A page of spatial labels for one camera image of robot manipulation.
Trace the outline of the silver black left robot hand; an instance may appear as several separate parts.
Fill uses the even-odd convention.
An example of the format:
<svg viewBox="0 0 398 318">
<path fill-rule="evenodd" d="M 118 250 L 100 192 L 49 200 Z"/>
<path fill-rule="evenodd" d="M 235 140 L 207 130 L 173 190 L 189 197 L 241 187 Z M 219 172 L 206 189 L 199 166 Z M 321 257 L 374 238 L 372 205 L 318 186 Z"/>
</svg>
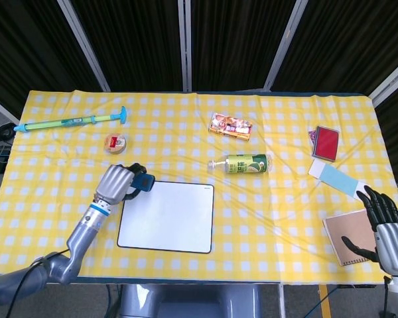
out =
<svg viewBox="0 0 398 318">
<path fill-rule="evenodd" d="M 134 163 L 129 167 L 111 165 L 96 188 L 93 202 L 104 201 L 109 205 L 117 205 L 122 201 L 134 199 L 141 190 L 135 189 L 131 193 L 127 191 L 137 176 L 146 173 L 146 167 L 139 163 Z"/>
</svg>

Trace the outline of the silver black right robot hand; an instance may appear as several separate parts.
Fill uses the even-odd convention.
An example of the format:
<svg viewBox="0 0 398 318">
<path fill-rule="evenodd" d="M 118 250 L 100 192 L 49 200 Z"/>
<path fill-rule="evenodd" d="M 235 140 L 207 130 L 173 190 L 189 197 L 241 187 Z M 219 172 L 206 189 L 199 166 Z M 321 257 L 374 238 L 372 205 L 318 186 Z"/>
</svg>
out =
<svg viewBox="0 0 398 318">
<path fill-rule="evenodd" d="M 386 194 L 364 186 L 356 195 L 362 201 L 375 239 L 373 251 L 360 248 L 348 237 L 342 242 L 354 254 L 377 262 L 380 268 L 391 276 L 398 276 L 398 208 Z"/>
</svg>

